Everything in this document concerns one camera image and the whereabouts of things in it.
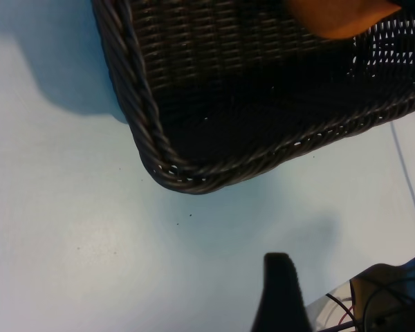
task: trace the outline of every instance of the white surface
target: white surface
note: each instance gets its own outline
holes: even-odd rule
[[[188,196],[116,118],[89,1],[0,0],[0,332],[247,331],[266,252],[306,304],[415,256],[389,125]]]

